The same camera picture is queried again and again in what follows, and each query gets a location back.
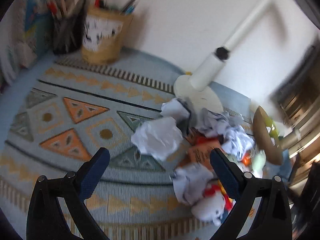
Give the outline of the orange ball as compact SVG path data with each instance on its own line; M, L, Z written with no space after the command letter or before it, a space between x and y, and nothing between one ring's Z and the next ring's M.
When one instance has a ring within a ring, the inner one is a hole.
M241 161L245 166L251 165L251 155L246 153Z

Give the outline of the red orange snack wrapper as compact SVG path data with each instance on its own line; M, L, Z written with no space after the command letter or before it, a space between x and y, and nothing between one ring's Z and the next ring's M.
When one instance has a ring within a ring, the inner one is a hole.
M182 159L177 167L183 167L191 163L199 163L210 171L214 171L210 164L210 153L213 149L221 148L221 142L223 137L218 135L217 137L205 137L199 131L193 129L189 132L189 135L185 137L190 146L186 151L184 159Z

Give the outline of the paper pile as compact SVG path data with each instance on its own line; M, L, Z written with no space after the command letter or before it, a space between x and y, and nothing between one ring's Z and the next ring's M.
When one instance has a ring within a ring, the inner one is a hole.
M161 116L174 118L178 125L184 125L184 132L193 127L207 138L223 137L222 149L237 161L242 161L254 146L254 140L240 125L242 117L228 112L214 113L206 108L196 111L189 101L173 98L162 104Z

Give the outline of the white paper ball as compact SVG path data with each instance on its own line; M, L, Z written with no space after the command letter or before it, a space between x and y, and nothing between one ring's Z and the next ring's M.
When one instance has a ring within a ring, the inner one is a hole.
M131 142L141 154L160 161L165 161L176 152L182 141L182 132L172 117L146 121L131 136Z

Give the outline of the woven golden basket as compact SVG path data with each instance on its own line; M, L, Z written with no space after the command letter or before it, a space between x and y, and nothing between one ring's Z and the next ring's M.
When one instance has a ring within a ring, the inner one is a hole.
M265 126L265 118L269 117L264 109L259 106L253 117L253 135L255 142L260 150L264 150L266 160L273 165L281 165L283 162L282 148L279 145L279 139L273 139L269 136Z

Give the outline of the green snack packet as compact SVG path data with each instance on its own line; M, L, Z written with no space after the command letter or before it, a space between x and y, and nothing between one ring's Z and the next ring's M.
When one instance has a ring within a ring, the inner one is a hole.
M270 117L267 117L264 122L269 136L273 139L278 139L279 131L276 128L274 121Z

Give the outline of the patterned blue table mat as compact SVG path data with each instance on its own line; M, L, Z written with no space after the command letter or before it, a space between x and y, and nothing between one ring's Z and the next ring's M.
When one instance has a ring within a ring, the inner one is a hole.
M111 65L72 54L24 71L1 96L1 210L17 234L26 237L37 178L61 178L104 147L110 165L85 205L110 239L210 239L216 226L177 202L170 179L191 140L165 161L131 143L138 126L160 117L181 74L128 49Z

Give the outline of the white desk lamp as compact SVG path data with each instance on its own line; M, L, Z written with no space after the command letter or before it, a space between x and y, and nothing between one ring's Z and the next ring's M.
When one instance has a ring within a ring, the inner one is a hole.
M232 51L249 34L274 1L258 1L223 44L211 52L193 74L179 76L173 86L175 96L189 102L195 113L199 113L203 108L215 113L222 112L222 103L209 85L226 65Z

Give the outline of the cardboard pen holder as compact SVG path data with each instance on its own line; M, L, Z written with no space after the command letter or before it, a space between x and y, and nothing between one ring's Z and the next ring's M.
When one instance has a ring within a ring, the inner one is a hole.
M82 59L93 65L117 61L132 20L133 14L89 7L84 21Z

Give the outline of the black mesh pen holder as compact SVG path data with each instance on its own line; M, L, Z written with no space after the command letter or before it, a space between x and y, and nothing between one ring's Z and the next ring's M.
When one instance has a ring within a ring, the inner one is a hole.
M54 19L53 53L65 55L80 49L82 45L84 11L60 20Z

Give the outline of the row of standing books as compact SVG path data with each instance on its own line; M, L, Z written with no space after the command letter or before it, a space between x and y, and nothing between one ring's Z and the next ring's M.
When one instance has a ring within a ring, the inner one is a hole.
M49 2L10 0L1 12L1 85L10 85L21 68L30 68L52 45Z

